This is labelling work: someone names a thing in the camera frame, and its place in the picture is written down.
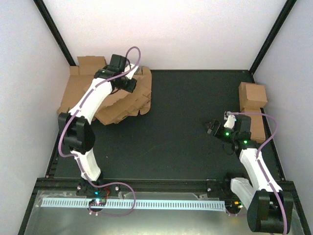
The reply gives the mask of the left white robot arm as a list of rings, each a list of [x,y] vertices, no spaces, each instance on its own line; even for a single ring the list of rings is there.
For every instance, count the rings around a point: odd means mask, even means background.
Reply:
[[[99,180],[101,169],[93,152],[95,134],[91,127],[92,119],[114,89],[129,93],[134,91],[136,80],[133,75],[138,67],[138,62],[132,64],[127,57],[112,55],[110,63],[94,74],[89,88],[78,103],[58,116],[58,153],[63,158],[73,157],[76,160],[81,177],[89,181],[88,190],[93,195],[102,194],[105,183]]]

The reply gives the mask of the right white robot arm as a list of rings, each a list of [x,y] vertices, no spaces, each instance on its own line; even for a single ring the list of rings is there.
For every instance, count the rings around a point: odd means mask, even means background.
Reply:
[[[239,198],[247,209],[247,223],[252,232],[286,235],[290,231],[293,196],[283,191],[272,177],[262,156],[262,148],[251,138],[251,118],[255,112],[225,112],[224,122],[205,123],[207,134],[232,145],[248,178],[231,175],[222,185],[225,196]]]

